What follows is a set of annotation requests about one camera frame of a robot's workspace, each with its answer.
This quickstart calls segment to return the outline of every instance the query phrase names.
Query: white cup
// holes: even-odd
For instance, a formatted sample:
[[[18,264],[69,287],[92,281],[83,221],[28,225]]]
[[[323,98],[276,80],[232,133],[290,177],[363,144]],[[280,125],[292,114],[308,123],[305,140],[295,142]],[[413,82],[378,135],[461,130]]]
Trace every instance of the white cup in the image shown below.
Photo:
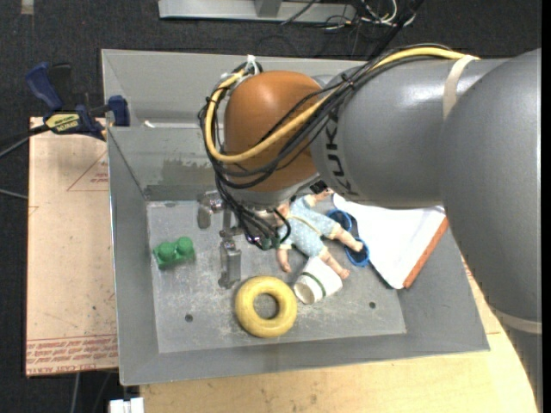
[[[311,305],[340,291],[343,281],[319,257],[310,257],[294,283],[294,293],[305,305]]]

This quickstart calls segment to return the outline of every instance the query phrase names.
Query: green block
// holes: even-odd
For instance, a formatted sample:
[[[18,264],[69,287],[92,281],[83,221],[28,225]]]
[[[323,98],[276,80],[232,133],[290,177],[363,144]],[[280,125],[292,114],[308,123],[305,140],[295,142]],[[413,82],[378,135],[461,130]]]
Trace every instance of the green block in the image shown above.
[[[195,259],[193,242],[189,237],[180,237],[175,242],[162,242],[153,249],[160,269],[165,269]]]

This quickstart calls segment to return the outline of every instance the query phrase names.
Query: baby doll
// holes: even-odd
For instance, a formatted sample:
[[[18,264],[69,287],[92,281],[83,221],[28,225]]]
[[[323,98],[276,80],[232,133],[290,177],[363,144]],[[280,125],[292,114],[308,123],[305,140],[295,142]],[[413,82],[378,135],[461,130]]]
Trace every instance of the baby doll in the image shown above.
[[[290,272],[291,266],[288,262],[288,251],[294,245],[300,252],[308,257],[319,257],[322,262],[329,265],[341,279],[349,276],[350,271],[338,264],[327,247],[321,240],[322,236],[329,239],[337,239],[355,252],[363,249],[363,243],[354,239],[338,222],[313,210],[316,204],[325,197],[332,194],[327,189],[319,194],[302,196],[293,203],[285,202],[277,208],[277,211],[288,221],[291,226],[289,237],[280,245],[276,252],[277,261],[284,272]],[[281,219],[278,229],[281,238],[287,233],[287,227]]]

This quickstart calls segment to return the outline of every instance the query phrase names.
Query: yellow donut toy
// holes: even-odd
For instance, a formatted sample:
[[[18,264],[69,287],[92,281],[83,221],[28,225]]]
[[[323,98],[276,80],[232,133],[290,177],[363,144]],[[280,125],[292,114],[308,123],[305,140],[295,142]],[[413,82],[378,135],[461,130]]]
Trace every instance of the yellow donut toy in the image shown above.
[[[277,301],[279,311],[273,318],[262,318],[255,311],[255,298],[262,293],[271,295]],[[293,291],[276,277],[253,277],[238,290],[235,297],[235,312],[241,326],[260,338],[273,338],[286,333],[294,324],[296,311]]]

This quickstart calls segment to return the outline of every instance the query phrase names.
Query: white paper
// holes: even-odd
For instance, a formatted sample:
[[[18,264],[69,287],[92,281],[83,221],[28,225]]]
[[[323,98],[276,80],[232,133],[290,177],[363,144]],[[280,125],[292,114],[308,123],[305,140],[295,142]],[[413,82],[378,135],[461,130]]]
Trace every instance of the white paper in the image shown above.
[[[395,289],[404,287],[445,218],[441,206],[395,210],[360,205],[338,194],[333,195],[333,204],[356,219],[358,236],[369,248],[371,263]]]

